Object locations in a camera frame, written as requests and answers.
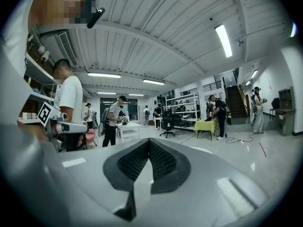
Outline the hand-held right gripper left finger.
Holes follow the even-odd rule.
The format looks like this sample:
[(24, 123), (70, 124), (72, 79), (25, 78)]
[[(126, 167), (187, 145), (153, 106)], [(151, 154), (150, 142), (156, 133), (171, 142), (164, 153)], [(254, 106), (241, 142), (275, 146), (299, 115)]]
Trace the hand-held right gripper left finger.
[(103, 173), (112, 187), (128, 194), (125, 206), (115, 212), (126, 221), (136, 217), (134, 182), (149, 160), (149, 151), (149, 139), (142, 139), (113, 154), (103, 164)]

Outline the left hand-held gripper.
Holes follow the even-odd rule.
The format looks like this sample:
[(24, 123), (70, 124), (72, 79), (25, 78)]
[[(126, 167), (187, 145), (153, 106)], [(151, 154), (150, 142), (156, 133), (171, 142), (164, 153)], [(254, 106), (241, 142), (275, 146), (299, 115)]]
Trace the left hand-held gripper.
[(69, 122), (65, 113), (47, 102), (43, 103), (37, 118), (57, 152), (87, 149), (86, 133), (89, 132), (87, 125)]

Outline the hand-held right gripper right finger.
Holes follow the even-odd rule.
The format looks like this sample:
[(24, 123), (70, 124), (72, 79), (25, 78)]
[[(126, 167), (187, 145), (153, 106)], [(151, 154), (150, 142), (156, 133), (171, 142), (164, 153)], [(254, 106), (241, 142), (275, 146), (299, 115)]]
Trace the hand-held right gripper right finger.
[(181, 152), (155, 138), (149, 139), (149, 160), (152, 165), (151, 194), (177, 190), (189, 177), (191, 164)]

